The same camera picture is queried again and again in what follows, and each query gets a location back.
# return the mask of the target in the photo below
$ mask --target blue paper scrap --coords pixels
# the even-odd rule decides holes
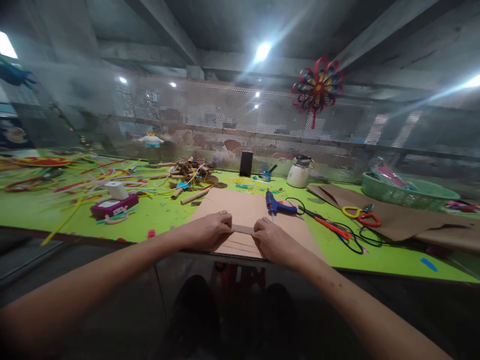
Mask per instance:
[[[422,263],[427,265],[430,269],[432,269],[434,272],[438,273],[439,270],[435,267],[435,265],[432,264],[432,262],[424,257],[421,258],[420,260]]]
[[[187,184],[186,182],[179,182],[177,185],[176,185],[177,188],[182,188],[182,189],[188,189],[190,187],[190,184]]]

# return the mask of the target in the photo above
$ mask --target dark pants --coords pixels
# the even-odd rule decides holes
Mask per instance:
[[[222,340],[212,290],[200,275],[183,284],[156,359],[301,359],[297,347],[297,315],[287,289],[269,286],[263,295],[252,343],[231,348]]]

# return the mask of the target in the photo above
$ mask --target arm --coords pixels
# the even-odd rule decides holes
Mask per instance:
[[[232,232],[232,215],[211,214],[113,252],[8,304],[0,325],[14,352],[38,357],[122,284],[181,249],[205,249]]]
[[[267,217],[253,233],[274,263],[303,274],[350,325],[375,359],[451,359],[442,349],[388,307],[301,246]]]

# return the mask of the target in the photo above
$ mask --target scissors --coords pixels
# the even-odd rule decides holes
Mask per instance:
[[[324,218],[323,216],[315,213],[315,212],[312,212],[310,210],[307,210],[306,208],[304,208],[303,206],[300,206],[298,205],[298,208],[300,210],[303,210],[305,211],[305,213],[307,215],[310,215],[312,218],[314,218],[315,220],[317,220],[320,224],[322,224],[323,226],[327,227],[328,229],[330,229],[331,231],[333,231],[334,233],[336,233],[338,236],[344,238],[345,240],[348,240],[350,239],[350,237],[352,237],[350,235],[350,233],[344,229],[343,227],[340,227],[338,226],[336,223],[334,223],[333,221],[330,221],[326,218]]]
[[[355,214],[351,214],[348,210],[355,211]],[[357,219],[357,221],[365,226],[369,226],[372,228],[379,227],[381,225],[380,220],[375,214],[372,212],[374,210],[374,204],[370,203],[363,208],[359,208],[356,206],[344,206],[341,208],[341,212],[348,216],[351,219]],[[365,221],[365,219],[373,219],[375,222]]]
[[[59,183],[54,178],[60,176],[62,173],[63,171],[61,170],[55,170],[52,172],[47,172],[44,175],[32,177],[28,180],[13,182],[5,186],[3,191],[6,191],[7,193],[21,193],[25,191],[48,189]]]

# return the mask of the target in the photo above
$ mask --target ceiling light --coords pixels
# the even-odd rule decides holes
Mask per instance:
[[[480,75],[475,76],[473,79],[463,84],[463,86],[465,88],[474,88],[480,86]]]
[[[0,31],[0,54],[9,58],[18,59],[14,47],[6,33]]]
[[[258,61],[265,60],[265,58],[269,54],[270,48],[271,48],[271,45],[268,42],[264,42],[260,44],[260,46],[258,47],[258,50],[256,51],[255,59]]]

